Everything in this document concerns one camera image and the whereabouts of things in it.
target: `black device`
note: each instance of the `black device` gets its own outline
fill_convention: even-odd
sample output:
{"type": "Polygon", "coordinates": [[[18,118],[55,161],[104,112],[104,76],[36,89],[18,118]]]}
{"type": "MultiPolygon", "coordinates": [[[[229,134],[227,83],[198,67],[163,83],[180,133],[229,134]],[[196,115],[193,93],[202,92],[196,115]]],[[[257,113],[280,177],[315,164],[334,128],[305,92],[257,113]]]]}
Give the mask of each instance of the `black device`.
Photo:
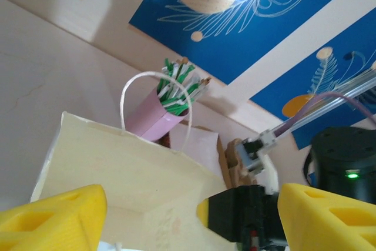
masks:
{"type": "MultiPolygon", "coordinates": [[[[249,156],[264,146],[261,140],[243,142],[249,156]]],[[[303,174],[311,185],[313,163],[316,188],[376,204],[376,130],[327,128],[313,137],[303,174]]],[[[278,193],[262,186],[239,186],[209,198],[209,229],[239,250],[284,250],[287,245],[277,209],[278,193]]]]}
{"type": "Polygon", "coordinates": [[[316,188],[376,204],[376,130],[327,128],[313,137],[303,167],[314,165],[316,188]]]}
{"type": "Polygon", "coordinates": [[[239,186],[209,197],[208,228],[238,250],[284,250],[287,240],[278,214],[278,193],[259,185],[239,186]]]}

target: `orange circle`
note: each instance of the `orange circle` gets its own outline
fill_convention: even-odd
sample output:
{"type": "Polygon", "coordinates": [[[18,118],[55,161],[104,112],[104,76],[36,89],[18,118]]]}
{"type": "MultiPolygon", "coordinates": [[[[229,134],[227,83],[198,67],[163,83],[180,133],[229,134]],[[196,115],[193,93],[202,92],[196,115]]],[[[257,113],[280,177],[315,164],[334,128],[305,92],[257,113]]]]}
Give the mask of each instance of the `orange circle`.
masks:
{"type": "Polygon", "coordinates": [[[288,101],[282,108],[282,114],[290,118],[296,115],[296,113],[313,97],[311,94],[303,94],[294,97],[288,101]]]}

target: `white line drawing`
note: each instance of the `white line drawing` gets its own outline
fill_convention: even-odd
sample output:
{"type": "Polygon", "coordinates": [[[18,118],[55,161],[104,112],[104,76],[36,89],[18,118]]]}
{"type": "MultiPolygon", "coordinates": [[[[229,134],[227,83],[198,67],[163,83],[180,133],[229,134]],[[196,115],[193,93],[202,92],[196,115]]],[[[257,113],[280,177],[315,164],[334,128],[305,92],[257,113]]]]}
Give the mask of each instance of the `white line drawing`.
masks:
{"type": "Polygon", "coordinates": [[[312,85],[308,91],[310,95],[330,91],[337,83],[333,80],[334,75],[338,72],[337,59],[333,55],[333,48],[321,48],[317,52],[316,58],[320,60],[320,66],[312,77],[312,85]]]}
{"type": "Polygon", "coordinates": [[[201,41],[223,32],[228,35],[235,28],[243,32],[256,17],[275,18],[284,15],[296,7],[302,0],[235,0],[234,4],[223,12],[204,14],[187,7],[182,1],[178,5],[166,5],[166,8],[178,14],[157,19],[161,22],[187,23],[183,31],[192,32],[193,41],[201,41]],[[277,12],[268,12],[271,7],[280,7],[277,12]]]}
{"type": "MultiPolygon", "coordinates": [[[[312,77],[312,85],[307,91],[308,94],[315,95],[328,91],[340,91],[345,85],[354,82],[355,79],[359,79],[360,76],[365,75],[369,71],[374,70],[374,65],[370,66],[371,60],[375,59],[376,49],[371,56],[366,59],[363,53],[358,51],[352,51],[348,54],[351,57],[350,63],[339,79],[334,79],[335,74],[338,72],[337,58],[334,56],[333,48],[326,46],[321,48],[316,58],[320,61],[320,66],[315,71],[312,77]],[[359,63],[359,68],[354,71],[350,71],[351,67],[355,63],[359,63]]],[[[367,105],[372,104],[376,107],[376,88],[370,89],[357,97],[360,102],[364,102],[367,105]]]]}

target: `cable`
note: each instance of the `cable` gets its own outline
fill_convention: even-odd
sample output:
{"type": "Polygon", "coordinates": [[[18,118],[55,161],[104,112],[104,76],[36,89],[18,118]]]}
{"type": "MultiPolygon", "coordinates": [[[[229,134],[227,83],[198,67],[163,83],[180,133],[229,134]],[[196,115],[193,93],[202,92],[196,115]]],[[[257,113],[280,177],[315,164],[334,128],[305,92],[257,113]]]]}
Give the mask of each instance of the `cable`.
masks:
{"type": "Polygon", "coordinates": [[[373,117],[373,114],[359,101],[354,98],[347,97],[343,94],[336,93],[336,92],[325,92],[314,96],[311,100],[309,100],[291,119],[287,120],[286,123],[281,126],[280,128],[274,131],[276,137],[281,136],[286,131],[288,131],[297,121],[299,121],[307,112],[308,110],[315,105],[317,102],[321,101],[326,97],[336,97],[342,98],[352,104],[352,106],[356,107],[364,116],[366,116],[375,126],[376,126],[376,119],[373,117]]]}
{"type": "Polygon", "coordinates": [[[187,104],[188,104],[188,109],[189,109],[189,113],[188,113],[189,120],[188,120],[188,128],[187,128],[186,138],[184,140],[184,143],[183,143],[183,146],[182,146],[182,149],[181,149],[181,151],[183,151],[183,149],[186,147],[186,145],[188,143],[188,139],[189,139],[189,135],[190,135],[190,130],[192,128],[192,102],[191,102],[190,96],[189,96],[187,90],[185,89],[185,87],[182,84],[178,83],[177,80],[175,80],[175,79],[171,78],[170,76],[167,76],[167,75],[165,75],[163,73],[152,72],[152,71],[143,72],[143,73],[139,73],[138,75],[135,75],[132,79],[130,79],[129,81],[127,81],[127,83],[125,84],[125,86],[123,88],[122,96],[120,97],[120,118],[121,118],[121,121],[122,121],[122,129],[125,131],[125,120],[124,120],[125,92],[127,91],[128,87],[136,79],[142,78],[143,76],[154,76],[154,77],[157,77],[159,79],[167,79],[169,82],[175,83],[177,85],[177,87],[182,90],[182,92],[184,93],[185,97],[189,98],[189,99],[186,99],[187,100],[187,104]]]}

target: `black motor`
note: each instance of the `black motor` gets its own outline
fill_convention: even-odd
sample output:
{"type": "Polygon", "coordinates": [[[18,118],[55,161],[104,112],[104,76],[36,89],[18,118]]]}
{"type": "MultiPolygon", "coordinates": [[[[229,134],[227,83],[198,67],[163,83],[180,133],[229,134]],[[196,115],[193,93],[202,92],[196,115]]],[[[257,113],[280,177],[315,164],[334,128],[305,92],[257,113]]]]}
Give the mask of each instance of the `black motor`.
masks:
{"type": "Polygon", "coordinates": [[[316,187],[376,204],[376,130],[327,128],[315,135],[304,164],[314,164],[316,187]]]}

